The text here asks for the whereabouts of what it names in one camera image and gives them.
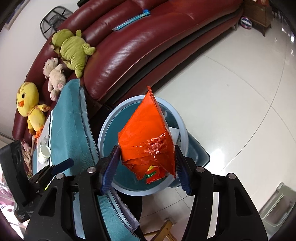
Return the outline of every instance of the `beige plush lamb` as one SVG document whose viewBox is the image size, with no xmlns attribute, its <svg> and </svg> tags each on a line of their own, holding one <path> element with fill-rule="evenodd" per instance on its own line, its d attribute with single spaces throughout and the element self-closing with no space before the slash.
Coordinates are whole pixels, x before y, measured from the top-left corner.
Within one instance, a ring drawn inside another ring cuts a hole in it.
<svg viewBox="0 0 296 241">
<path fill-rule="evenodd" d="M 43 73 L 48 80 L 48 91 L 52 101 L 56 101 L 59 92 L 66 84 L 66 77 L 63 74 L 63 65 L 59 64 L 58 58 L 48 59 L 43 68 Z"/>
</svg>

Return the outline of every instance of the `stuffed animal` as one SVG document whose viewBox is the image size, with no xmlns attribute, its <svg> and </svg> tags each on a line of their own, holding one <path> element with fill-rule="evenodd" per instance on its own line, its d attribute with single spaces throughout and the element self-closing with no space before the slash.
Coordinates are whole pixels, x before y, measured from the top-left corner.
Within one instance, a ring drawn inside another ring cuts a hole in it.
<svg viewBox="0 0 296 241">
<path fill-rule="evenodd" d="M 31 154 L 32 148 L 25 141 L 22 141 L 22 146 L 24 148 L 24 150 L 22 149 L 22 156 L 28 167 L 27 175 L 32 176 L 32 154 Z"/>
<path fill-rule="evenodd" d="M 25 82 L 17 92 L 17 110 L 23 117 L 28 117 L 29 132 L 40 137 L 45 124 L 45 115 L 43 113 L 50 110 L 50 107 L 39 103 L 39 93 L 36 85 L 31 82 Z"/>
<path fill-rule="evenodd" d="M 52 44 L 67 67 L 75 71 L 77 78 L 82 77 L 87 56 L 93 55 L 96 48 L 81 38 L 81 30 L 76 31 L 76 36 L 69 29 L 59 30 L 52 36 Z"/>
<path fill-rule="evenodd" d="M 66 77 L 63 74 L 63 65 L 59 64 L 58 58 L 48 59 L 43 67 L 43 74 L 48 79 L 48 91 L 52 101 L 56 101 L 59 92 L 66 84 Z"/>
</svg>

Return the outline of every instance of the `pink plush toy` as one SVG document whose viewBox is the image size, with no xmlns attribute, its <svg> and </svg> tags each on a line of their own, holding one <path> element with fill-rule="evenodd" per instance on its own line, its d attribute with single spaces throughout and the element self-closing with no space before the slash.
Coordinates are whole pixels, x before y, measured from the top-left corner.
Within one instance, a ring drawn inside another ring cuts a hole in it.
<svg viewBox="0 0 296 241">
<path fill-rule="evenodd" d="M 56 101 L 59 92 L 66 84 L 66 77 L 63 74 L 63 65 L 59 64 L 58 58 L 48 59 L 43 67 L 43 74 L 48 80 L 48 91 L 52 101 Z"/>
<path fill-rule="evenodd" d="M 24 161 L 28 167 L 29 175 L 32 176 L 32 155 L 33 155 L 32 148 L 24 140 L 22 141 L 22 146 L 24 148 L 24 150 L 22 150 L 22 156 L 23 156 Z"/>
</svg>

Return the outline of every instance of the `black mesh chair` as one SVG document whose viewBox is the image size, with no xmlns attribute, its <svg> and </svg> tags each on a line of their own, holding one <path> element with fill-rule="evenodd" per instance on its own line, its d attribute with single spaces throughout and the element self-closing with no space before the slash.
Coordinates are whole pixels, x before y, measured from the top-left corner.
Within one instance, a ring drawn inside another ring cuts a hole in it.
<svg viewBox="0 0 296 241">
<path fill-rule="evenodd" d="M 83 4 L 87 3 L 88 1 L 89 0 L 80 0 L 80 1 L 78 1 L 77 6 L 81 7 Z"/>
<path fill-rule="evenodd" d="M 48 39 L 58 27 L 72 14 L 65 7 L 57 6 L 52 9 L 41 21 L 40 29 L 44 38 Z"/>
</svg>

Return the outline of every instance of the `green plush toy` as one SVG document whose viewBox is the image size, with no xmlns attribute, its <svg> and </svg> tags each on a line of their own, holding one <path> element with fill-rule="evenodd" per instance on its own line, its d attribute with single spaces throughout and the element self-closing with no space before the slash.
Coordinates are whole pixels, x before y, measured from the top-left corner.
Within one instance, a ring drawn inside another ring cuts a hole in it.
<svg viewBox="0 0 296 241">
<path fill-rule="evenodd" d="M 87 55 L 93 55 L 96 48 L 81 38 L 81 30 L 76 36 L 69 29 L 62 29 L 52 37 L 54 51 L 59 54 L 67 67 L 75 71 L 77 78 L 83 75 Z"/>
</svg>

